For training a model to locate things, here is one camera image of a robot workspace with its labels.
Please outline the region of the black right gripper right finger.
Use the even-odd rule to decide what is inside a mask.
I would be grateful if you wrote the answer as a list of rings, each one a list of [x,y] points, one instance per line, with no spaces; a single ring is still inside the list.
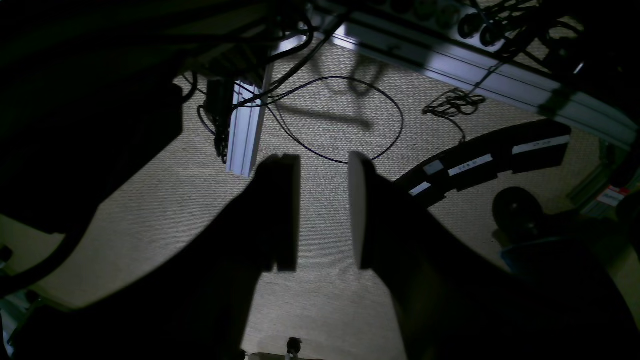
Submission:
[[[421,230],[431,215],[396,183],[379,174],[373,161],[350,152],[348,161],[350,229],[354,257],[362,271],[389,267],[430,269]]]

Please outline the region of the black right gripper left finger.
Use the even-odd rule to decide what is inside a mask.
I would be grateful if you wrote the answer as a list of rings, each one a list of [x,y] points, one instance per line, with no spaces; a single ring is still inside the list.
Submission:
[[[270,155],[210,227],[224,255],[238,256],[263,272],[294,272],[300,207],[301,157]]]

